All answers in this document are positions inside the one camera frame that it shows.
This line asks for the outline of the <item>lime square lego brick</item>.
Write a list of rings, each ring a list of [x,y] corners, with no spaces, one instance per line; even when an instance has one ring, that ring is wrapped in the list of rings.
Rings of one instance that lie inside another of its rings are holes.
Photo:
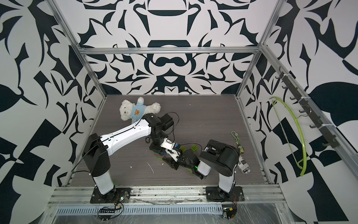
[[[196,145],[196,144],[193,144],[192,146],[191,146],[191,149],[194,151],[194,152],[196,152],[197,150],[198,150],[198,146]]]
[[[186,148],[184,146],[181,146],[180,150],[184,153],[186,151]]]

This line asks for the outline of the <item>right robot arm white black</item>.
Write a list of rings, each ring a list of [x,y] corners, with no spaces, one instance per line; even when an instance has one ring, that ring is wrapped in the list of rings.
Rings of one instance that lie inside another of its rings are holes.
[[[180,144],[165,138],[160,147],[165,150],[163,160],[173,169],[184,167],[203,179],[211,170],[219,173],[219,192],[229,195],[235,186],[235,169],[239,163],[239,152],[223,142],[209,140],[199,156],[192,150],[181,151]]]

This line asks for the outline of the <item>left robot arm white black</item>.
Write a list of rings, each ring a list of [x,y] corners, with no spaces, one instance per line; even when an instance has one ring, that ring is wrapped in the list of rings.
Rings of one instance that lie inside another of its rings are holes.
[[[150,150],[164,155],[170,162],[177,162],[180,152],[177,143],[168,139],[164,133],[173,126],[172,117],[165,114],[157,117],[153,113],[145,114],[139,121],[116,132],[98,136],[90,135],[84,147],[82,158],[102,196],[116,191],[110,175],[110,159],[119,149],[143,137],[152,141]]]

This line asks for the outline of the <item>white teddy bear blue shirt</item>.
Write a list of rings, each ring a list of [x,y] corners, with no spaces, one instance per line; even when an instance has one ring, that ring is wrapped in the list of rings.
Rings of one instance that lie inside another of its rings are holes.
[[[136,103],[124,100],[119,108],[121,120],[131,120],[133,124],[142,119],[145,114],[157,114],[160,112],[161,105],[159,103],[155,102],[151,105],[145,105],[144,102],[143,97],[139,97]]]

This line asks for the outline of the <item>black connector box right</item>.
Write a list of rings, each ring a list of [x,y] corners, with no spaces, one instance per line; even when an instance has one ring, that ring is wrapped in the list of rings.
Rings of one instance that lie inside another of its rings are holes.
[[[237,209],[233,207],[223,207],[222,217],[227,220],[231,220],[237,214]]]

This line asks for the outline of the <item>black connector box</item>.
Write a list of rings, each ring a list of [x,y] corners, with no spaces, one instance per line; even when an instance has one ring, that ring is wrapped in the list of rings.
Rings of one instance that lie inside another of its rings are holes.
[[[113,208],[109,208],[109,207],[103,207],[101,209],[99,209],[98,211],[98,215],[112,215],[116,213],[116,209]]]
[[[237,209],[233,207],[223,207],[222,217],[227,220],[231,220],[237,214]]]

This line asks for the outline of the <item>black connector box left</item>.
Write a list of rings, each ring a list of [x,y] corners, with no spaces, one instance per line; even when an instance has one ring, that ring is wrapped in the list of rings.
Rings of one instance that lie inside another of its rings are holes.
[[[116,213],[116,209],[113,208],[109,208],[109,207],[103,207],[101,209],[99,209],[98,211],[98,215],[112,215]]]

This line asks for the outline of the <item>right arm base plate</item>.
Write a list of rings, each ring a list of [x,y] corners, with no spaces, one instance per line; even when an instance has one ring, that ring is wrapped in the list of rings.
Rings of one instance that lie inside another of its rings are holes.
[[[243,202],[245,196],[241,186],[234,186],[232,190],[227,193],[217,187],[206,187],[206,198],[210,202]]]

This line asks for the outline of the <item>green keychain with charm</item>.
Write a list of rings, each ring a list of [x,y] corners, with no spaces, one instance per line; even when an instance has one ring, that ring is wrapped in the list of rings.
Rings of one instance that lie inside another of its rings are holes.
[[[239,150],[239,152],[241,154],[244,153],[244,147],[241,145],[241,139],[238,136],[238,133],[235,131],[231,131],[231,135],[233,136],[233,138],[235,139],[235,146],[236,148]]]

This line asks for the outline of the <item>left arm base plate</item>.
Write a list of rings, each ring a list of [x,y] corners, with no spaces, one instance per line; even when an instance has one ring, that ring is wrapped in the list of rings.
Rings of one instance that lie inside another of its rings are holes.
[[[93,190],[90,203],[119,203],[130,199],[131,188],[116,188],[103,195],[96,186]]]

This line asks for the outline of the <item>black wall hook rail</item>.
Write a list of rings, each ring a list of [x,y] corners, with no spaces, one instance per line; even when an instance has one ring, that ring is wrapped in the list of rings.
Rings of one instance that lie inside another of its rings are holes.
[[[318,114],[318,109],[314,109],[313,103],[310,102],[311,98],[303,94],[298,84],[294,83],[291,74],[285,74],[281,71],[281,67],[279,67],[279,72],[277,79],[281,79],[285,84],[283,89],[289,90],[293,95],[290,99],[296,101],[302,107],[302,110],[299,111],[299,117],[309,117],[311,119],[313,125],[309,125],[310,128],[318,129],[326,140],[326,143],[322,144],[323,146],[339,147],[340,143],[337,140],[337,136],[329,130],[328,124],[324,123],[323,117]]]

